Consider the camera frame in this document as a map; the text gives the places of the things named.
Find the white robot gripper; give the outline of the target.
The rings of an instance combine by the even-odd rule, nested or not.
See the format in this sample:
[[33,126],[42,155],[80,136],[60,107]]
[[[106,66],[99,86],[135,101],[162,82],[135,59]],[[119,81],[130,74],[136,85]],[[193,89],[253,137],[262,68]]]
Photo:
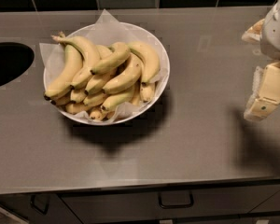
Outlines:
[[[258,43],[268,57],[280,60],[280,0],[264,19],[257,21],[242,35],[248,43]],[[264,68],[257,67],[252,84],[252,94],[246,104],[244,118],[261,121],[268,118],[280,105],[280,61]]]

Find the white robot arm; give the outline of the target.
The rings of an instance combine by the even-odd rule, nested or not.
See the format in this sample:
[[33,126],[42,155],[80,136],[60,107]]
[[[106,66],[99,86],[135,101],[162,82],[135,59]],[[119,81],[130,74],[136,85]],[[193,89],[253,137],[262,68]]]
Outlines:
[[264,19],[243,33],[242,39],[248,43],[258,43],[260,52],[272,60],[264,68],[256,68],[252,94],[244,112],[246,120],[261,121],[280,105],[280,0]]

